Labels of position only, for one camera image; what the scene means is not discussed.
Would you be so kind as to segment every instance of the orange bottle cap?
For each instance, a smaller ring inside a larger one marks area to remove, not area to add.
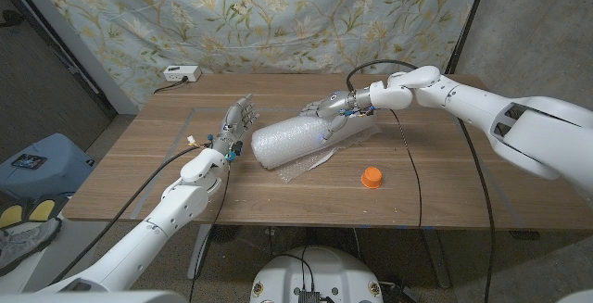
[[[368,188],[381,186],[381,172],[377,168],[368,168],[362,174],[362,184]]]

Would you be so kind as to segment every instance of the bubble wrap roll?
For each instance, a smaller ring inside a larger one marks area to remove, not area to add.
[[[294,117],[262,128],[253,133],[251,147],[256,159],[266,169],[273,169],[291,160],[334,145],[350,135],[375,125],[375,115],[350,116],[338,132],[322,144],[329,120],[316,117]]]

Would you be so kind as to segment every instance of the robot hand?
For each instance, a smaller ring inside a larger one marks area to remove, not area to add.
[[[338,91],[326,96],[323,100],[307,104],[300,116],[320,117],[332,119],[338,115],[345,115],[354,108],[354,95],[348,91]]]
[[[229,108],[222,119],[221,131],[212,140],[212,149],[220,152],[229,161],[241,155],[243,135],[259,118],[259,114],[254,111],[255,104],[249,103],[252,97],[252,94],[246,95]]]
[[[249,104],[252,97],[252,94],[246,95],[229,108],[222,120],[221,133],[231,134],[235,141],[243,138],[249,126],[259,118],[253,109],[255,104]]]
[[[327,131],[323,134],[322,143],[325,143],[335,132],[341,130],[346,125],[348,116],[352,114],[367,114],[372,111],[361,111],[361,108],[366,108],[366,106],[364,104],[360,105],[360,100],[357,101],[357,94],[364,94],[365,90],[368,93],[368,89],[358,90],[357,92],[335,92],[321,101],[307,104],[300,111],[299,116],[320,117],[331,121]]]

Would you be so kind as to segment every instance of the bubble wrap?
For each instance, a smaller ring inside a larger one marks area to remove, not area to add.
[[[280,178],[285,182],[288,183],[292,179],[298,177],[302,173],[307,170],[311,170],[314,167],[321,165],[322,160],[325,158],[330,157],[339,149],[347,148],[351,145],[356,145],[362,141],[365,141],[369,137],[373,136],[376,133],[380,133],[381,128],[377,125],[373,125],[362,132],[355,133],[352,136],[349,136],[345,140],[342,140],[335,145],[330,147],[326,147],[322,150],[318,150],[312,154],[303,156],[301,158],[297,158],[293,161],[285,163],[276,168],[276,172],[280,175]]]
[[[348,117],[346,125],[322,144],[329,120],[316,117],[294,117],[253,133],[251,147],[256,159],[266,169],[301,158],[335,145],[356,133],[375,126],[376,116]]]

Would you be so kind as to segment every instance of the tabletop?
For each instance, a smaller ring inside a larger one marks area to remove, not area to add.
[[[484,85],[474,76],[450,75],[457,82]],[[355,87],[385,80],[356,75]],[[164,160],[216,134],[226,110],[253,94],[260,118],[233,162],[219,224],[485,229],[485,196],[470,148],[457,120],[444,110],[413,103],[397,111],[420,179],[420,191],[396,119],[378,111],[382,130],[337,151],[321,166],[284,183],[264,169],[251,150],[251,133],[298,114],[311,101],[346,89],[344,75],[208,74],[198,82],[154,95],[64,208],[79,221],[108,221]],[[497,229],[591,230],[593,211],[563,179],[537,178],[498,157],[486,137],[468,126],[486,177]],[[139,221],[179,177],[190,152],[173,161],[132,203],[122,220]],[[367,189],[360,176],[368,167],[383,173],[383,184]],[[212,222],[223,196],[214,195],[196,221]]]

